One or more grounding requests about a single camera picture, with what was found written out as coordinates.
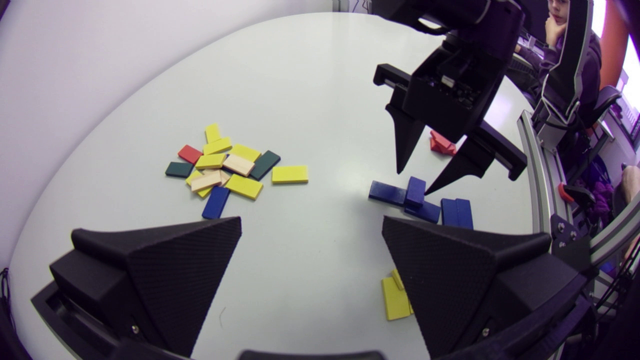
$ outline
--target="red object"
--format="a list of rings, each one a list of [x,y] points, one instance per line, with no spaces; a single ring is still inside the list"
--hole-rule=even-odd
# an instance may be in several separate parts
[[[456,144],[448,141],[436,131],[431,130],[431,150],[453,156],[456,154]]]
[[[192,164],[195,164],[202,156],[202,153],[198,149],[194,149],[189,145],[185,145],[182,150],[178,152],[178,156]]]
[[[569,195],[566,192],[564,192],[564,184],[563,183],[559,183],[558,184],[558,192],[560,193],[560,197],[564,201],[566,201],[566,202],[574,202],[575,201],[571,195]]]

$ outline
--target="pile of blocks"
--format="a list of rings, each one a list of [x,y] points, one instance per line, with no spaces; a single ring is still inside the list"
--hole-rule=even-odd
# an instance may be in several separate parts
[[[382,279],[382,294],[385,298],[388,321],[406,318],[413,314],[413,308],[397,269],[391,272],[391,277]]]
[[[207,143],[202,151],[185,145],[178,156],[186,162],[172,161],[164,172],[185,179],[191,191],[201,198],[209,196],[202,211],[204,218],[219,218],[230,192],[257,199],[264,187],[260,180],[270,170],[273,184],[308,182],[307,166],[276,167],[279,155],[271,151],[262,154],[238,143],[232,145],[229,137],[220,136],[217,124],[207,126],[205,136]]]
[[[406,190],[373,181],[369,198],[401,206],[405,213],[437,224],[440,218],[440,207],[424,200],[426,186],[425,181],[413,176],[409,179]]]
[[[426,185],[425,181],[413,176],[409,178],[406,189],[372,181],[369,198],[403,207],[406,214],[437,224],[440,219],[440,206],[424,200]],[[474,228],[469,200],[442,199],[440,205],[443,225]]]

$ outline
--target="blue block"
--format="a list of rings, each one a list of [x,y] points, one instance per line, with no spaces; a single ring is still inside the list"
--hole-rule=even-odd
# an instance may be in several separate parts
[[[369,190],[369,198],[384,201],[391,205],[402,206],[404,205],[405,193],[405,189],[372,181],[371,189]]]
[[[471,202],[465,199],[456,199],[458,205],[458,226],[473,230],[474,221],[471,217]]]
[[[451,199],[442,199],[442,225],[459,226],[458,222],[458,203]]]
[[[229,189],[214,186],[213,189],[211,189],[209,200],[202,211],[202,217],[208,219],[220,218],[222,209],[225,208],[225,204],[227,203],[227,198],[229,198]]]
[[[427,182],[417,177],[409,178],[409,185],[406,187],[406,195],[404,197],[404,205],[419,208],[424,201],[424,190],[427,188]]]
[[[440,206],[427,201],[422,201],[420,207],[407,206],[404,208],[404,212],[434,224],[437,224],[440,218]]]

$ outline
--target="white wall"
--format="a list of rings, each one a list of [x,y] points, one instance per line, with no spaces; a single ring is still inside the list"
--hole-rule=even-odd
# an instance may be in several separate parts
[[[137,89],[236,30],[331,10],[332,0],[13,0],[0,21],[0,268],[57,169]]]

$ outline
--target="yellow block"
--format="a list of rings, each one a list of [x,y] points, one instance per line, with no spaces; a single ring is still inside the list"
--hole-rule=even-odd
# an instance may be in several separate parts
[[[227,158],[225,154],[203,155],[196,162],[196,168],[202,170],[204,168],[221,168],[222,163]]]
[[[220,139],[220,131],[217,124],[211,124],[204,129],[205,135],[207,135],[207,143],[212,143]]]
[[[398,289],[393,277],[382,279],[382,292],[385,296],[387,320],[406,318],[411,315],[406,291]]]
[[[242,196],[246,196],[249,199],[255,200],[260,191],[262,191],[262,183],[248,177],[242,177],[238,174],[231,175],[231,179],[227,181],[225,188],[238,193]]]
[[[202,154],[210,155],[216,154],[217,152],[223,152],[231,149],[231,139],[229,137],[218,139],[212,143],[208,143],[202,149]]]
[[[200,177],[200,176],[202,176],[202,174],[198,170],[196,170],[196,171],[192,172],[191,175],[189,175],[189,177],[187,177],[185,179],[185,181],[187,182],[187,185],[191,188],[191,180],[195,179],[196,177]],[[207,197],[207,195],[209,195],[209,193],[211,193],[211,189],[213,189],[213,186],[208,187],[208,188],[203,189],[203,190],[200,190],[198,192],[198,195],[201,198],[204,199],[204,198]]]
[[[271,182],[274,184],[308,183],[307,166],[274,167],[271,171]]]
[[[252,148],[240,145],[239,143],[234,145],[234,148],[229,151],[229,154],[238,155],[241,158],[251,161],[252,163],[255,163],[260,155],[262,155],[258,150],[253,150]]]
[[[404,284],[402,283],[402,279],[400,279],[400,274],[398,273],[398,269],[394,269],[394,271],[391,272],[391,277],[394,278],[396,285],[398,285],[398,289],[404,290]]]

